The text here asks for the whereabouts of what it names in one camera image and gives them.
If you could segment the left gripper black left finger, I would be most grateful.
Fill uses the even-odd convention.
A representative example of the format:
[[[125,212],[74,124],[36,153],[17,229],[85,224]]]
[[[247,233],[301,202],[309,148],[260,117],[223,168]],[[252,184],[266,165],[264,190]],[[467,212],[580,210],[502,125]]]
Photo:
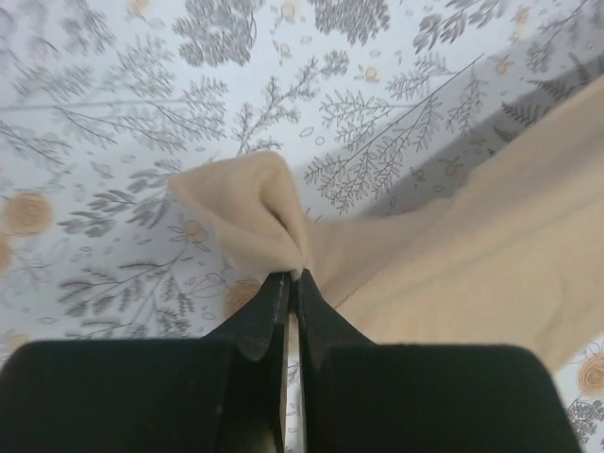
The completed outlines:
[[[5,452],[280,452],[289,278],[199,339],[37,341],[1,372]]]

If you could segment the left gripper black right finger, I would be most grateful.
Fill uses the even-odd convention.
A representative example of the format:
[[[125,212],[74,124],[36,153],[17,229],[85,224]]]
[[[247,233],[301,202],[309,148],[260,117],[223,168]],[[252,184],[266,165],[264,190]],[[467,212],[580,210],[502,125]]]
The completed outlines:
[[[506,344],[375,344],[298,280],[309,452],[577,452],[550,374]]]

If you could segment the beige t shirt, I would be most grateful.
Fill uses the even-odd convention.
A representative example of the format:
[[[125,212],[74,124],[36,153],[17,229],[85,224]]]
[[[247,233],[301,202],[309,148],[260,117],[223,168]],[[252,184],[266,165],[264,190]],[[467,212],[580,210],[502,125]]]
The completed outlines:
[[[386,218],[314,221],[273,152],[172,177],[176,200],[242,271],[310,271],[379,343],[517,344],[561,369],[603,331],[603,83],[469,175]]]

